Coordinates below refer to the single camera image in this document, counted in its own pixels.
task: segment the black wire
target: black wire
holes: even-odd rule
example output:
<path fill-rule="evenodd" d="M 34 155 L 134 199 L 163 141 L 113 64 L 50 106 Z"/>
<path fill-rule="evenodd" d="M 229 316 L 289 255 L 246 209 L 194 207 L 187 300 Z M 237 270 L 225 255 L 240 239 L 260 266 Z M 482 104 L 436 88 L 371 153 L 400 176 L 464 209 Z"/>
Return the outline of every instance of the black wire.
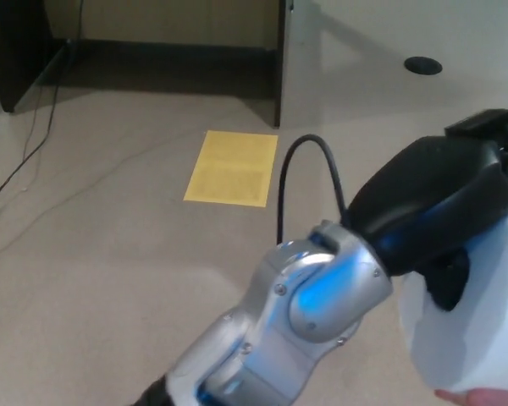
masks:
<path fill-rule="evenodd" d="M 79 6 L 79 18 L 78 18 L 78 24 L 77 24 L 77 34 L 75 37 L 75 42 L 70 47 L 70 54 L 69 54 L 69 61 L 66 67 L 62 70 L 60 75 L 57 79 L 57 84 L 55 85 L 54 92 L 52 95 L 52 107 L 51 107 L 51 113 L 49 114 L 49 121 L 47 123 L 47 132 L 45 134 L 45 137 L 43 137 L 43 140 L 32 150 L 30 154 L 23 157 L 23 160 L 21 163 L 11 172 L 11 174 L 6 178 L 6 180 L 0 185 L 0 193 L 8 186 L 9 182 L 11 182 L 11 179 L 14 178 L 14 176 L 23 168 L 23 166 L 46 144 L 47 140 L 49 139 L 49 136 L 51 135 L 51 129 L 52 129 L 52 122 L 54 120 L 54 113 L 57 108 L 58 103 L 58 91 L 60 90 L 60 85 L 62 84 L 62 80 L 64 76 L 69 72 L 71 69 L 74 61 L 75 56 L 77 53 L 77 48 L 79 45 L 79 40 L 81 38 L 81 30 L 82 30 L 82 20 L 83 20 L 83 8 L 85 7 L 85 0 L 81 0 L 80 6 Z"/>
<path fill-rule="evenodd" d="M 331 152 L 328 143 L 325 142 L 322 137 L 314 134 L 307 134 L 297 139 L 291 145 L 286 153 L 286 157 L 284 158 L 282 169 L 280 170 L 279 206 L 277 211 L 277 244 L 282 244 L 284 237 L 284 192 L 286 189 L 286 177 L 288 176 L 288 168 L 290 167 L 291 158 L 294 156 L 297 148 L 308 141 L 316 143 L 322 149 L 326 161 L 328 162 L 331 180 L 333 181 L 335 198 L 337 200 L 337 206 L 339 207 L 340 223 L 346 228 L 351 226 L 348 209 L 345 204 L 345 197 L 342 191 L 342 184 L 340 182 L 339 171 L 337 169 L 337 165 L 335 164 L 333 153 Z"/>

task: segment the screw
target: screw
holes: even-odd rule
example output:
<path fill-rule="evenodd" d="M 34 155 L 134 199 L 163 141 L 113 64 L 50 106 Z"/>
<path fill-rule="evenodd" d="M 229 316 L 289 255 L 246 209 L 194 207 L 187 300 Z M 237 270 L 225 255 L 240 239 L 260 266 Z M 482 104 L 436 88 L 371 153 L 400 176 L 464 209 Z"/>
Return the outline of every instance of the screw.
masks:
<path fill-rule="evenodd" d="M 250 343 L 245 343 L 243 345 L 243 349 L 241 350 L 241 353 L 244 354 L 244 355 L 248 355 L 252 352 L 252 344 Z"/>
<path fill-rule="evenodd" d="M 288 289 L 286 288 L 285 285 L 283 285 L 282 283 L 279 283 L 277 286 L 274 287 L 274 292 L 278 295 L 278 296 L 284 296 L 286 294 L 286 292 L 288 291 Z"/>

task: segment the cable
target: cable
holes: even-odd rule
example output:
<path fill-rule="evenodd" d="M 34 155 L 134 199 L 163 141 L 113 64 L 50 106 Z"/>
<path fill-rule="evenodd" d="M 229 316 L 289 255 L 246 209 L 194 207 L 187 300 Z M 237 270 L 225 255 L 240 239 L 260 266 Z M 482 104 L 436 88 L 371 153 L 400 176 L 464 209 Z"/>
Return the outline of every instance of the cable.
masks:
<path fill-rule="evenodd" d="M 329 145 L 322 137 L 314 134 L 303 135 L 297 139 L 289 148 L 280 170 L 280 181 L 279 181 L 279 206 L 277 209 L 277 244 L 282 244 L 284 236 L 284 192 L 286 189 L 286 177 L 288 176 L 288 168 L 290 167 L 291 158 L 294 156 L 295 151 L 301 144 L 308 141 L 316 143 L 325 155 L 326 161 L 328 162 L 329 172 L 331 174 L 331 180 L 333 181 L 333 187 L 335 191 L 335 199 L 337 200 L 337 206 L 339 207 L 340 223 L 343 227 L 349 228 L 350 216 L 348 209 L 345 204 L 345 197 L 342 191 L 342 185 L 340 183 L 339 171 L 335 164 L 333 153 L 329 148 Z"/>
<path fill-rule="evenodd" d="M 26 155 L 24 152 L 23 160 L 21 161 L 21 163 L 11 172 L 11 174 L 6 178 L 6 180 L 0 185 L 0 194 L 6 188 L 6 186 L 9 184 L 9 182 L 11 182 L 11 179 L 13 179 L 13 177 L 23 168 L 23 166 L 46 144 L 47 140 L 49 139 L 49 136 L 51 135 L 52 122 L 54 120 L 54 113 L 55 113 L 57 103 L 58 103 L 58 91 L 60 90 L 60 85 L 62 84 L 62 80 L 63 80 L 64 76 L 69 72 L 69 70 L 71 69 L 71 67 L 75 61 L 77 48 L 78 48 L 79 41 L 81 38 L 83 8 L 84 7 L 85 7 L 85 0 L 81 0 L 80 6 L 79 6 L 79 18 L 78 18 L 77 33 L 76 33 L 75 41 L 73 44 L 71 44 L 70 49 L 69 49 L 70 54 L 69 54 L 68 64 L 64 67 L 64 69 L 58 76 L 57 84 L 55 85 L 55 88 L 54 88 L 54 92 L 52 95 L 51 113 L 49 114 L 49 121 L 47 123 L 47 132 L 45 134 L 45 137 L 43 137 L 43 140 L 36 146 L 36 148 L 34 148 L 32 150 L 32 152 L 30 154 Z M 32 133 L 34 126 L 35 126 L 37 108 L 39 108 L 39 100 L 36 105 L 36 111 L 34 114 L 34 120 L 32 123 L 32 129 L 29 134 L 29 139 L 31 137 L 31 133 Z"/>

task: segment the white paper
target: white paper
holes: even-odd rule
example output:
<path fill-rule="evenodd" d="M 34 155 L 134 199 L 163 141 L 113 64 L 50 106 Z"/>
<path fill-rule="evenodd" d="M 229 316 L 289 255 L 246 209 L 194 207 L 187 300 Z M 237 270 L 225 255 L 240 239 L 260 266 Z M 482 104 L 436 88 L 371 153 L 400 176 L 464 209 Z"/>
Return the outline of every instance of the white paper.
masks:
<path fill-rule="evenodd" d="M 461 302 L 443 312 L 423 277 L 403 281 L 400 317 L 412 362 L 434 389 L 508 390 L 508 218 L 467 247 L 472 269 Z"/>

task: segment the finger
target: finger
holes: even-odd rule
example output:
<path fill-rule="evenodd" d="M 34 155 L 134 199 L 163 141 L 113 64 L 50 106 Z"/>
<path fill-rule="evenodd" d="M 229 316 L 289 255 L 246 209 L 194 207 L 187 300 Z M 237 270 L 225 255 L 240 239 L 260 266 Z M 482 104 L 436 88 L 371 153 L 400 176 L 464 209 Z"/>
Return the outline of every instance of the finger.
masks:
<path fill-rule="evenodd" d="M 508 406 L 508 392 L 494 389 L 475 389 L 468 394 L 470 406 Z"/>
<path fill-rule="evenodd" d="M 452 402 L 458 406 L 468 406 L 467 398 L 465 396 L 455 395 L 454 393 L 446 391 L 434 391 L 434 394 L 437 398 L 445 400 L 446 402 Z"/>

